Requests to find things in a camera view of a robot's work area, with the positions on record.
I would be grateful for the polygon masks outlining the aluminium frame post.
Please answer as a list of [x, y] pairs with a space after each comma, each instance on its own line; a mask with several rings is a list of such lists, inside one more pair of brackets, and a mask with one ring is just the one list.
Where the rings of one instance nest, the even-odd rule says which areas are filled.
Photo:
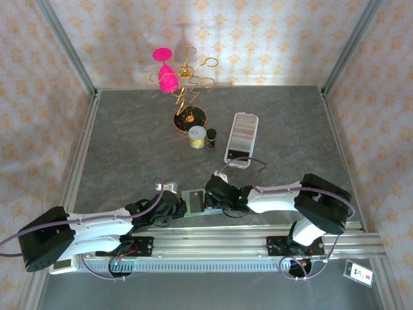
[[83, 86], [86, 88], [86, 91], [91, 95], [95, 96], [97, 90], [88, 75], [86, 68], [84, 67], [78, 53], [76, 52], [70, 38], [65, 31], [62, 23], [60, 22], [50, 0], [34, 0], [38, 8], [40, 9], [42, 15], [46, 19], [46, 22], [49, 24], [52, 32], [55, 35], [55, 38], [58, 40], [61, 48], [65, 52], [68, 60], [72, 64], [74, 70], [79, 76]]
[[334, 88], [334, 85], [337, 83], [342, 71], [345, 69], [354, 51], [361, 42], [365, 32], [367, 31], [382, 3], [383, 0], [368, 0], [366, 8], [351, 32], [349, 39], [347, 40], [335, 65], [333, 66], [332, 71], [327, 77], [325, 84], [320, 88], [321, 95], [324, 98], [326, 98]]

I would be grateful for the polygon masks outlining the aluminium table side rail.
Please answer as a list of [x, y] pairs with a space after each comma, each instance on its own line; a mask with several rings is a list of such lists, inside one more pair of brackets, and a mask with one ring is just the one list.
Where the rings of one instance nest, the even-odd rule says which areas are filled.
[[60, 205], [65, 208], [65, 211], [72, 212], [76, 203], [76, 197], [79, 190], [79, 184], [83, 172], [83, 167], [86, 160], [86, 154], [90, 143], [90, 137], [96, 118], [97, 108], [101, 97], [101, 91], [97, 90], [93, 95], [88, 110], [83, 122], [81, 134], [76, 145], [76, 151], [69, 170], [68, 179], [65, 185], [65, 190], [61, 197]]
[[354, 202], [354, 205], [358, 210], [358, 216], [359, 216], [359, 219], [360, 219], [360, 222], [361, 222], [362, 230], [363, 230], [364, 233], [369, 233], [370, 231], [368, 229], [368, 226], [365, 223], [365, 217], [364, 217], [364, 214], [363, 214], [363, 209], [359, 206], [358, 194], [357, 194], [356, 188], [354, 187], [355, 183], [354, 183], [353, 177], [351, 176], [351, 173], [350, 173], [350, 170], [349, 170], [348, 161], [347, 161], [345, 151], [344, 151], [344, 148], [343, 148], [342, 139], [339, 137], [338, 127], [337, 127], [336, 121], [334, 120], [332, 109], [328, 105], [327, 95], [323, 92], [323, 89], [321, 87], [319, 87], [318, 89], [319, 89], [319, 93], [320, 93], [320, 96], [321, 96], [321, 100], [323, 102], [323, 106], [325, 108], [325, 112], [327, 114], [328, 121], [330, 123], [330, 127], [332, 129], [332, 133], [333, 133], [333, 136], [334, 136], [334, 139], [335, 139], [338, 151], [339, 151], [339, 155], [341, 157], [342, 164], [343, 164], [344, 169], [345, 169], [345, 173], [347, 175], [347, 179], [348, 179], [350, 187], [351, 187], [350, 192], [352, 193], [352, 201]]

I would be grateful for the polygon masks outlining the aluminium mounting rail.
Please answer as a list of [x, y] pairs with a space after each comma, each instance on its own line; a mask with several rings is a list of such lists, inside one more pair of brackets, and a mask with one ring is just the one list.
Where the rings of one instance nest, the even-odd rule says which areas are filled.
[[[268, 256], [267, 237], [286, 236], [288, 225], [153, 228], [136, 236], [153, 237], [152, 258], [164, 260], [262, 260]], [[383, 258], [385, 247], [376, 232], [364, 232], [359, 222], [347, 224], [336, 245], [335, 235], [322, 237], [331, 259]]]

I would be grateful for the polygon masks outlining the plain black credit card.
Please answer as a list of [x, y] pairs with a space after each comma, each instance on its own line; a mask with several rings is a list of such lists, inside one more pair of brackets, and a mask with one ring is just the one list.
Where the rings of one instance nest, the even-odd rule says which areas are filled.
[[189, 193], [189, 204], [191, 213], [204, 211], [204, 193], [203, 191], [193, 191]]

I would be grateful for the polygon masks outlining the badge in clear case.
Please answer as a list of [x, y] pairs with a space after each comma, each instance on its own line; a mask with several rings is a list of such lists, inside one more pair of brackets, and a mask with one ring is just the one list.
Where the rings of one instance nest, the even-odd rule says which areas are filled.
[[374, 282], [373, 271], [352, 260], [346, 260], [343, 276], [367, 287]]

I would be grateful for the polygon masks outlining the white digital thermometer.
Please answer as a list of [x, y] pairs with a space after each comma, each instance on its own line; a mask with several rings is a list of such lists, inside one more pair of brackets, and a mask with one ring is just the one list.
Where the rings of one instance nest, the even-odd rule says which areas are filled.
[[69, 259], [61, 260], [53, 263], [48, 268], [49, 274], [63, 274], [77, 271], [79, 269], [79, 258], [78, 256], [72, 256]]

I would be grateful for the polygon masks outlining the pink wine glass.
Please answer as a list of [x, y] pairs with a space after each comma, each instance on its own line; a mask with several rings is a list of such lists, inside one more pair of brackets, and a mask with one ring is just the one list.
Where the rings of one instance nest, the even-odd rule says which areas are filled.
[[161, 62], [158, 83], [162, 92], [173, 93], [179, 88], [179, 80], [176, 71], [167, 63], [172, 59], [173, 52], [166, 47], [157, 48], [152, 53], [154, 60]]

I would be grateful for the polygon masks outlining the yellow can with white lid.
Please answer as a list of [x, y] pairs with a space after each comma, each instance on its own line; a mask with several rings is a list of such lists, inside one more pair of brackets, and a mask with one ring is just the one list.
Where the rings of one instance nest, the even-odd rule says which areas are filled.
[[188, 131], [190, 146], [195, 149], [202, 149], [205, 146], [207, 131], [202, 126], [193, 126]]

